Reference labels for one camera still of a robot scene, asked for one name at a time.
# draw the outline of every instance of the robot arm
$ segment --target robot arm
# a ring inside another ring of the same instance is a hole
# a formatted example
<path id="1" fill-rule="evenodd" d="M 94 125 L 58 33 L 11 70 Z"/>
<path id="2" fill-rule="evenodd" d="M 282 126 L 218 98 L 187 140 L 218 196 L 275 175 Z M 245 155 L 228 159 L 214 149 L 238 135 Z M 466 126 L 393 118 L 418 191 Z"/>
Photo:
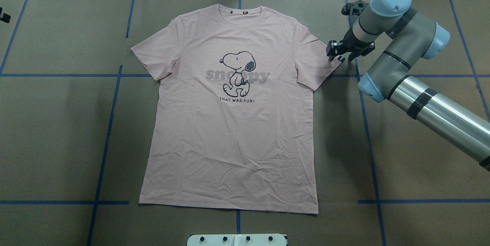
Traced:
<path id="1" fill-rule="evenodd" d="M 436 56 L 449 33 L 411 6 L 412 0 L 371 0 L 340 43 L 330 41 L 327 53 L 365 56 L 382 33 L 393 39 L 358 84 L 367 96 L 387 99 L 490 171 L 490 123 L 410 76 L 419 58 Z"/>

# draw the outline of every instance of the t-shirt sleeve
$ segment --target t-shirt sleeve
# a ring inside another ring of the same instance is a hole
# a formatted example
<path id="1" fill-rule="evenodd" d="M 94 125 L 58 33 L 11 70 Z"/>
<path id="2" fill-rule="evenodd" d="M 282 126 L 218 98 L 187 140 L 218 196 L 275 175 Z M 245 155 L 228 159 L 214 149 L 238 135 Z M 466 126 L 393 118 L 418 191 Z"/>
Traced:
<path id="1" fill-rule="evenodd" d="M 313 91 L 341 64 L 337 59 L 328 61 L 326 47 L 307 27 L 296 23 L 292 36 L 292 52 L 298 73 L 297 82 Z"/>
<path id="2" fill-rule="evenodd" d="M 173 72 L 180 59 L 184 41 L 182 19 L 173 19 L 168 26 L 131 48 L 154 80 L 161 80 Z"/>

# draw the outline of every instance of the metal bracket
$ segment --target metal bracket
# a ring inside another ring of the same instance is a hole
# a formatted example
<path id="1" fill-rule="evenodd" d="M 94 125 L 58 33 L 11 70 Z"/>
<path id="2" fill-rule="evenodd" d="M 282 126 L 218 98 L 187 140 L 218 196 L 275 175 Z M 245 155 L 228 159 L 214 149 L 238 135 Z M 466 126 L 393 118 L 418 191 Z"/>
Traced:
<path id="1" fill-rule="evenodd" d="M 342 15 L 349 16 L 350 25 L 351 25 L 350 27 L 352 27 L 357 17 L 361 15 L 361 13 L 368 5 L 369 5 L 368 3 L 359 0 L 355 3 L 346 3 L 343 6 L 341 13 Z"/>
<path id="2" fill-rule="evenodd" d="M 222 234 L 192 235 L 187 246 L 287 246 L 287 235 Z"/>
<path id="3" fill-rule="evenodd" d="M 0 7 L 0 21 L 10 23 L 10 15 L 8 15 L 7 13 L 4 13 L 2 15 L 2 8 L 1 7 Z"/>

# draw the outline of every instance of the black tape band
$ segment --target black tape band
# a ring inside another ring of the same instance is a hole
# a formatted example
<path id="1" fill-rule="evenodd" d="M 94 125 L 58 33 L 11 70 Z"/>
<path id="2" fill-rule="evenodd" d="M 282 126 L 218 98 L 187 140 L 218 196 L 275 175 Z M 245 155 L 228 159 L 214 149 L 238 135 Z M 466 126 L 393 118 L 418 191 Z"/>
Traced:
<path id="1" fill-rule="evenodd" d="M 395 38 L 408 25 L 408 23 L 413 19 L 415 14 L 417 14 L 417 9 L 414 7 L 410 7 L 401 16 L 401 18 L 398 20 L 398 22 L 396 22 L 394 24 L 394 26 L 392 27 L 392 30 L 386 32 L 386 34 L 392 39 Z"/>
<path id="2" fill-rule="evenodd" d="M 386 97 L 387 100 L 390 100 L 390 98 L 392 97 L 392 94 L 393 92 L 398 88 L 398 86 L 401 84 L 401 82 L 404 82 L 404 80 L 406 80 L 410 75 L 406 75 L 404 76 L 401 80 L 399 80 L 397 82 L 397 84 L 395 84 L 395 86 L 393 86 L 392 90 L 390 91 L 390 93 L 388 94 L 388 96 Z"/>
<path id="3" fill-rule="evenodd" d="M 391 52 L 388 52 L 388 51 L 384 51 L 383 54 L 386 54 L 387 56 L 391 56 L 392 58 L 396 59 L 398 62 L 402 63 L 403 66 L 405 66 L 407 69 L 409 69 L 409 70 L 412 69 L 412 67 L 410 66 L 409 63 L 407 63 L 406 61 L 404 61 L 403 59 L 401 59 L 396 54 L 392 54 Z"/>
<path id="4" fill-rule="evenodd" d="M 363 30 L 365 33 L 369 34 L 369 35 L 374 35 L 374 36 L 378 36 L 380 35 L 381 33 L 378 33 L 378 34 L 374 34 L 374 33 L 370 33 L 369 31 L 366 31 L 363 26 L 361 25 L 361 21 L 357 21 L 357 23 L 359 24 L 359 28 L 361 28 L 361 30 Z"/>
<path id="5" fill-rule="evenodd" d="M 490 156 L 487 157 L 485 160 L 481 161 L 480 166 L 483 166 L 484 169 L 490 171 Z"/>
<path id="6" fill-rule="evenodd" d="M 412 103 L 410 108 L 408 108 L 407 115 L 409 115 L 412 119 L 415 119 L 420 110 L 422 110 L 422 108 L 427 105 L 429 100 L 431 100 L 432 97 L 438 93 L 439 91 L 437 91 L 436 89 L 433 89 L 431 87 L 427 88 L 427 90 L 420 94 L 420 96 L 418 96 L 418 98 Z"/>

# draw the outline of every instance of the t-shirt hem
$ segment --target t-shirt hem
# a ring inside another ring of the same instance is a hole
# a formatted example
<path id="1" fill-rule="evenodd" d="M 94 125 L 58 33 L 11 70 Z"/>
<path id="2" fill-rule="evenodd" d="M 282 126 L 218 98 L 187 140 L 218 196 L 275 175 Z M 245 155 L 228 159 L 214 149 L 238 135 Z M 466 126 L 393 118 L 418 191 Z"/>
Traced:
<path id="1" fill-rule="evenodd" d="M 179 207 L 211 208 L 211 209 L 233 209 L 233 210 L 263 211 L 263 212 L 305 213 L 305 214 L 314 214 L 314 215 L 318 214 L 318 205 L 313 205 L 313 206 L 308 206 L 308 207 L 294 207 L 292 205 L 261 206 L 257 203 L 235 205 L 232 203 L 211 204 L 209 202 L 201 203 L 198 201 L 187 201 L 186 204 L 182 204 L 181 202 L 176 201 L 176 200 L 142 198 L 142 197 L 140 197 L 139 203 L 140 204 L 169 205 L 169 206 L 179 206 Z"/>

